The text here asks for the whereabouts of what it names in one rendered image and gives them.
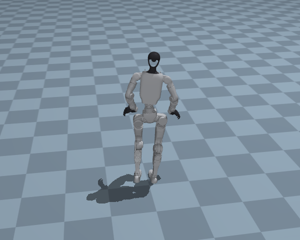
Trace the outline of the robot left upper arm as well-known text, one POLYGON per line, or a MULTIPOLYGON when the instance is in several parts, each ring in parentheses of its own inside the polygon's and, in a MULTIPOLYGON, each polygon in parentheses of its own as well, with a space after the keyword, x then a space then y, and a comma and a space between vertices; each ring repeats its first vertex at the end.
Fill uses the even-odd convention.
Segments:
POLYGON ((133 90, 135 89, 135 87, 137 85, 136 81, 141 79, 141 75, 142 75, 142 72, 136 72, 133 74, 133 76, 128 84, 127 91, 125 93, 125 98, 127 98, 129 100, 132 100, 134 98, 133 90))

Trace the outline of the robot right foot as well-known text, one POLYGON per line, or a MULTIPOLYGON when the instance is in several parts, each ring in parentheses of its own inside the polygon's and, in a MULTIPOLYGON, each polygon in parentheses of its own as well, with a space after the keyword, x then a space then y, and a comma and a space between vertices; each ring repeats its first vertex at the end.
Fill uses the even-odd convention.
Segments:
POLYGON ((158 179, 155 175, 154 175, 154 177, 152 177, 152 175, 153 175, 153 170, 152 169, 149 170, 148 175, 150 177, 151 183, 156 184, 158 179))

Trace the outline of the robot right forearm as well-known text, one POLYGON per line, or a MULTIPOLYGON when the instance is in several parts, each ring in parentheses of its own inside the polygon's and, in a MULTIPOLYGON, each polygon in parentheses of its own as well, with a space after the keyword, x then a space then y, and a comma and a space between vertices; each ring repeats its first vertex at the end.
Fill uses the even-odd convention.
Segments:
POLYGON ((167 110, 169 114, 175 112, 177 104, 178 104, 178 100, 175 102, 170 102, 169 109, 167 110))

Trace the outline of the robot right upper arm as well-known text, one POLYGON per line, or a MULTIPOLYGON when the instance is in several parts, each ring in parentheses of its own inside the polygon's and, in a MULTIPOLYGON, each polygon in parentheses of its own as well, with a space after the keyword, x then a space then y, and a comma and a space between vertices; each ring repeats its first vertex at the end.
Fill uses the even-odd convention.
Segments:
POLYGON ((171 80, 171 78, 169 76, 163 75, 163 82, 165 84, 167 84, 166 87, 167 87, 169 93, 171 94, 171 96, 169 97, 170 102, 172 102, 172 103, 176 102, 179 98, 177 96, 173 81, 171 80))

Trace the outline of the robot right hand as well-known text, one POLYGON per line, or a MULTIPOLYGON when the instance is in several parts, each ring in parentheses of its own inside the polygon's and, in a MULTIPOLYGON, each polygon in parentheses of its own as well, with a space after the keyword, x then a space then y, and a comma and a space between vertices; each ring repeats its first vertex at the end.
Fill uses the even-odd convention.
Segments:
POLYGON ((175 109, 175 111, 174 112, 171 112, 170 113, 171 115, 176 115, 176 116, 178 116, 177 118, 179 119, 180 118, 180 114, 178 113, 178 111, 175 109))

